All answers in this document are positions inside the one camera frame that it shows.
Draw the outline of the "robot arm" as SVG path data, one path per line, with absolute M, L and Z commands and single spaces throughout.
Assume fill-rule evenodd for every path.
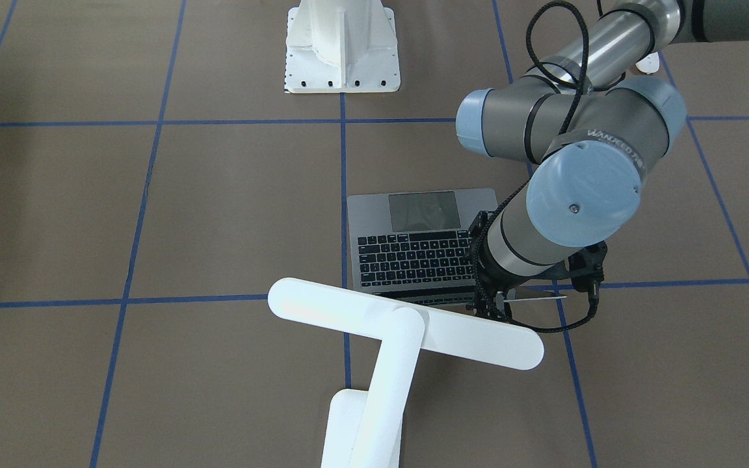
M 470 92 L 456 116 L 461 145 L 491 158 L 535 165 L 532 177 L 470 226 L 477 317 L 513 323 L 505 296 L 527 281 L 571 279 L 594 317 L 605 240 L 637 211 L 654 166 L 687 121 L 671 84 L 626 78 L 643 57 L 670 44 L 749 41 L 749 1 L 616 1 L 588 27 L 565 8 L 581 38 L 533 65 L 508 88 Z

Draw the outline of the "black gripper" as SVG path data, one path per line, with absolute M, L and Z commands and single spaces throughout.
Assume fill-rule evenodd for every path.
M 495 266 L 485 266 L 482 261 L 474 261 L 473 270 L 475 270 L 475 299 L 473 299 L 475 316 L 488 320 L 510 320 L 509 308 L 503 301 L 507 294 L 505 273 L 499 273 Z

